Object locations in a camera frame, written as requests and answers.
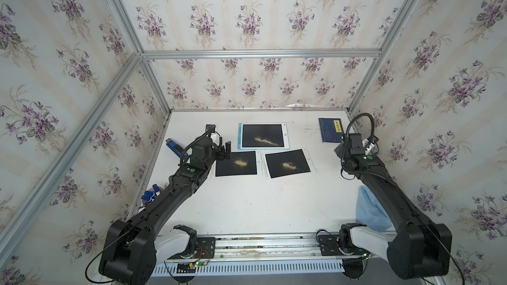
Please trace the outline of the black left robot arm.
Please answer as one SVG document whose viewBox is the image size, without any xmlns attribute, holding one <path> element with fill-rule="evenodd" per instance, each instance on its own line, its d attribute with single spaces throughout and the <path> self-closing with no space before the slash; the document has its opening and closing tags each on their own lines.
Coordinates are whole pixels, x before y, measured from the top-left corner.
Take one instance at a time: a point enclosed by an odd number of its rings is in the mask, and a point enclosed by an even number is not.
<svg viewBox="0 0 507 285">
<path fill-rule="evenodd" d="M 231 157 L 231 142 L 214 143 L 204 136 L 192 142 L 188 158 L 181 158 L 167 187 L 141 212 L 126 221 L 116 220 L 108 229 L 100 254 L 99 273 L 122 284 L 145 284 L 165 259 L 190 248 L 194 231 L 183 225 L 159 233 L 186 199 L 206 181 L 216 161 Z"/>
</svg>

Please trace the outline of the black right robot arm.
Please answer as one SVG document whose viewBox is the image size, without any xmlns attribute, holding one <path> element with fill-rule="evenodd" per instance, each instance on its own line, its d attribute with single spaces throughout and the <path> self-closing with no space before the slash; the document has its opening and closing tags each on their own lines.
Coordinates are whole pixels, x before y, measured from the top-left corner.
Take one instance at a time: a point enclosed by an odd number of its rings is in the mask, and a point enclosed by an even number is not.
<svg viewBox="0 0 507 285">
<path fill-rule="evenodd" d="M 364 249 L 389 262 L 401 279 L 443 277 L 453 263 L 452 233 L 445 224 L 434 223 L 421 212 L 392 179 L 385 163 L 368 152 L 375 130 L 364 140 L 346 129 L 335 149 L 341 169 L 360 180 L 373 193 L 388 215 L 395 236 L 376 232 L 366 224 L 342 225 L 337 246 L 343 255 Z"/>
</svg>

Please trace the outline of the aluminium mounting rail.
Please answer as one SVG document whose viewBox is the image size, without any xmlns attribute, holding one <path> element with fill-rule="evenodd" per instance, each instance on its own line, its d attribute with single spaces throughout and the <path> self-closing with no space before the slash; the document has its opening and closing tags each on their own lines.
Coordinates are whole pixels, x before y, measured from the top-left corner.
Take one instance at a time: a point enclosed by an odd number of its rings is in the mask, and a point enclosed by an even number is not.
<svg viewBox="0 0 507 285">
<path fill-rule="evenodd" d="M 164 236 L 171 230 L 160 234 Z M 386 232 L 389 236 L 395 236 L 395 232 Z M 323 257 L 320 254 L 320 249 L 316 236 L 319 234 L 329 234 L 324 231 L 319 231 L 315 234 L 293 234 L 293 235 L 265 235 L 265 236 L 223 236 L 215 237 L 216 249 L 215 260 L 222 259 L 259 259 L 259 260 L 278 260 L 284 258 L 303 259 L 305 257 L 317 256 Z M 339 236 L 338 233 L 329 234 L 331 236 Z M 198 235 L 194 230 L 194 235 L 191 239 L 191 246 L 195 245 Z M 361 260 L 368 257 L 346 257 L 346 256 L 328 256 L 338 257 L 343 260 Z"/>
</svg>

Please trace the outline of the light blue cloth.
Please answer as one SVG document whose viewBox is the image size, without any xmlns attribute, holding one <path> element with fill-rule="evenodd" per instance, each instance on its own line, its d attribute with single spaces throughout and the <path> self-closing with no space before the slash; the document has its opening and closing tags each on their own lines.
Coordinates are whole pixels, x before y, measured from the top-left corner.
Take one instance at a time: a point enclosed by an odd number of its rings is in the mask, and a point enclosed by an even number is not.
<svg viewBox="0 0 507 285">
<path fill-rule="evenodd" d="M 359 187 L 356 202 L 356 221 L 376 232 L 388 231 L 392 221 L 373 192 L 366 186 Z"/>
</svg>

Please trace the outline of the pink pen cup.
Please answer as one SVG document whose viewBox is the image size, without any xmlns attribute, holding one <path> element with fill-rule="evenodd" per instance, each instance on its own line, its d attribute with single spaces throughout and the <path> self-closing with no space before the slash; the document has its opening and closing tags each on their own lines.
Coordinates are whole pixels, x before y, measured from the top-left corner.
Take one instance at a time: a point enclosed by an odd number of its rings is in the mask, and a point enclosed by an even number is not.
<svg viewBox="0 0 507 285">
<path fill-rule="evenodd" d="M 141 204 L 138 207 L 139 210 L 145 208 L 150 203 L 152 203 L 162 192 L 164 191 L 164 187 L 158 186 L 154 184 L 144 192 L 141 196 Z"/>
</svg>

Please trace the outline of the dark blue book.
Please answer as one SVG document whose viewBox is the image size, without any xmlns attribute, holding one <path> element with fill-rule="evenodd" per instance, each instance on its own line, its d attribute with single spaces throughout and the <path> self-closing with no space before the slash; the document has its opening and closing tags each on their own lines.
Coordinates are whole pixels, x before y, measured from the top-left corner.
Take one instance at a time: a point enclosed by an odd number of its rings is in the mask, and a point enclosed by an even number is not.
<svg viewBox="0 0 507 285">
<path fill-rule="evenodd" d="M 318 122 L 323 143 L 342 142 L 343 125 L 341 119 L 320 117 Z"/>
</svg>

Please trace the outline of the blue framed drawing tablet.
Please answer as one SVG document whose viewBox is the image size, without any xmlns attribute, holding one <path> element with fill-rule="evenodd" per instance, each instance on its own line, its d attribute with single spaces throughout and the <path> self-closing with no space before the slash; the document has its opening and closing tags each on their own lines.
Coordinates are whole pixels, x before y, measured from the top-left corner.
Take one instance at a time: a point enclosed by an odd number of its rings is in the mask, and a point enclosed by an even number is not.
<svg viewBox="0 0 507 285">
<path fill-rule="evenodd" d="M 240 123 L 238 150 L 286 150 L 290 148 L 285 123 Z"/>
</svg>

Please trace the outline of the white drawing tablet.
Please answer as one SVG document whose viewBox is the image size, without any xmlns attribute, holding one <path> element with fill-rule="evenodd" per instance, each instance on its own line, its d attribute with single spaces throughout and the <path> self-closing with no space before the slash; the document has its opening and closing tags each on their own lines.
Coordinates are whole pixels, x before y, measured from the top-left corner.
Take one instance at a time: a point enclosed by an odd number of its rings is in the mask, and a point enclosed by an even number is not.
<svg viewBox="0 0 507 285">
<path fill-rule="evenodd" d="M 228 160 L 216 162 L 216 177 L 254 175 L 261 175 L 260 160 L 255 151 L 233 152 Z"/>
<path fill-rule="evenodd" d="M 270 179 L 316 173 L 306 148 L 280 150 L 263 154 L 262 160 Z"/>
</svg>

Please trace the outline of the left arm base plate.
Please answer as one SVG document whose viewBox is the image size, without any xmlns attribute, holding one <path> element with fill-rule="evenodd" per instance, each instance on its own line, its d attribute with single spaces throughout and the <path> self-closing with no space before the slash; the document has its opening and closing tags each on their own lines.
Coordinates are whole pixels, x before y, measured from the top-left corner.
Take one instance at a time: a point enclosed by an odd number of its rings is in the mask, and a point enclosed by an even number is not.
<svg viewBox="0 0 507 285">
<path fill-rule="evenodd" d="M 166 260 L 169 259 L 213 259 L 215 257 L 215 249 L 216 249 L 216 237 L 197 237 L 197 241 L 195 245 L 192 245 L 191 248 L 183 253 L 174 254 Z"/>
</svg>

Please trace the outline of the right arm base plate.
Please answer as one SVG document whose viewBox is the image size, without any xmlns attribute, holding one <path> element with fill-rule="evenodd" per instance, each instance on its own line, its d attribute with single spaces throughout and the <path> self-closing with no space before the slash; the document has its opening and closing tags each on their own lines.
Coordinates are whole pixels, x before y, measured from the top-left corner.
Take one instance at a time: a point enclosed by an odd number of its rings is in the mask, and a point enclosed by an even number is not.
<svg viewBox="0 0 507 285">
<path fill-rule="evenodd" d="M 346 256 L 346 257 L 368 257 L 370 253 L 364 249 L 354 248 L 345 249 L 339 245 L 338 237 L 329 234 L 319 234 L 316 236 L 320 254 L 327 256 Z"/>
</svg>

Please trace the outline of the small green circuit board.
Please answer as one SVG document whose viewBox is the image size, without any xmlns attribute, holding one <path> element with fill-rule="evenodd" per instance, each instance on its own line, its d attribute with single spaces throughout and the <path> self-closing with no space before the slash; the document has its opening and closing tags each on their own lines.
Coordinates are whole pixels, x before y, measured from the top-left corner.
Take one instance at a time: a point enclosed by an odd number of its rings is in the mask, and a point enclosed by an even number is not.
<svg viewBox="0 0 507 285">
<path fill-rule="evenodd" d="M 197 261 L 194 263 L 178 263 L 176 266 L 177 274 L 195 274 L 202 267 L 206 267 L 209 260 Z"/>
</svg>

